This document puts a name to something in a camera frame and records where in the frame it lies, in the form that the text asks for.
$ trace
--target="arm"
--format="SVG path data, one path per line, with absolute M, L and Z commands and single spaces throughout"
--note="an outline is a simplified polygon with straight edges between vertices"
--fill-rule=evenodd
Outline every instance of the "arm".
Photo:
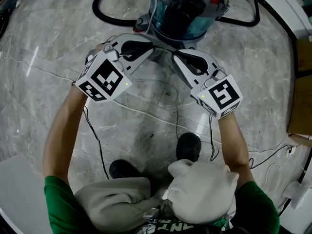
M 72 86 L 58 110 L 43 151 L 43 174 L 56 176 L 69 184 L 67 174 L 87 96 Z
M 236 122 L 234 113 L 229 113 L 219 120 L 222 152 L 225 164 L 231 172 L 239 173 L 237 186 L 254 181 L 249 168 L 249 156 L 245 139 Z

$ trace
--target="gray marble floor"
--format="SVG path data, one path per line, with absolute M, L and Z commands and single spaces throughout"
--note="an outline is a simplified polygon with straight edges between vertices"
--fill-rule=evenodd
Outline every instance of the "gray marble floor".
M 1 44 L 0 60 L 0 161 L 23 154 L 34 169 L 41 171 L 42 150 L 54 115 L 84 66 L 87 52 L 111 35 L 131 32 L 97 19 L 93 0 L 24 0 L 11 17 Z M 117 18 L 135 19 L 148 10 L 150 0 L 104 0 L 102 10 Z M 251 0 L 230 0 L 228 17 L 252 20 Z M 290 40 L 278 22 L 260 7 L 261 22 L 245 28 L 216 22 L 198 49 L 211 53 L 239 85 L 244 101 L 236 117 L 255 164 L 280 142 L 292 143 L 286 134 L 289 100 L 293 84 Z M 117 102 L 144 111 L 162 120 L 178 123 L 209 134 L 207 112 L 189 97 L 190 89 L 168 68 L 146 61 L 134 74 L 134 85 Z M 175 127 L 146 114 L 109 102 L 88 105 L 90 121 L 101 142 L 105 166 L 118 158 L 132 162 L 140 170 L 161 178 L 175 160 Z M 220 141 L 217 122 L 213 136 Z M 178 128 L 178 134 L 187 132 Z M 210 156 L 203 143 L 201 159 Z M 295 153 L 304 164 L 308 148 Z M 220 155 L 216 162 L 223 162 Z M 256 181 L 276 206 L 285 199 L 284 188 L 302 170 L 296 160 L 281 151 L 269 162 L 253 170 Z M 85 119 L 81 119 L 69 179 L 74 191 L 105 179 L 98 143 Z

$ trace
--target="gray fabric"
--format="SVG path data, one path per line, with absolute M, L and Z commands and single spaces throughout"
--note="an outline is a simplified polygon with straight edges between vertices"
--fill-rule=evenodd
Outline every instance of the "gray fabric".
M 126 233 L 146 221 L 146 211 L 161 205 L 151 199 L 147 178 L 119 178 L 87 185 L 75 194 L 94 226 L 102 233 Z

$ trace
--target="cardboard box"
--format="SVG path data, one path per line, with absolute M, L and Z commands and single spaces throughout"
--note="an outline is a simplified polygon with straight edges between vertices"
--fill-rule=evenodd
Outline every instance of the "cardboard box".
M 300 140 L 303 145 L 311 146 L 312 140 L 305 141 L 302 136 L 312 136 L 312 75 L 295 81 L 292 112 L 287 132 L 290 138 Z
M 312 36 L 297 40 L 296 46 L 298 71 L 312 71 Z

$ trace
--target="shoe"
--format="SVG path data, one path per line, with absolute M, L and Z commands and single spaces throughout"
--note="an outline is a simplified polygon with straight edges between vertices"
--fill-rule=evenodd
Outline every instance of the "shoe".
M 143 177 L 133 165 L 123 159 L 115 160 L 110 165 L 109 174 L 112 178 Z
M 177 160 L 188 159 L 192 162 L 198 161 L 201 149 L 200 138 L 192 133 L 182 134 L 176 145 Z

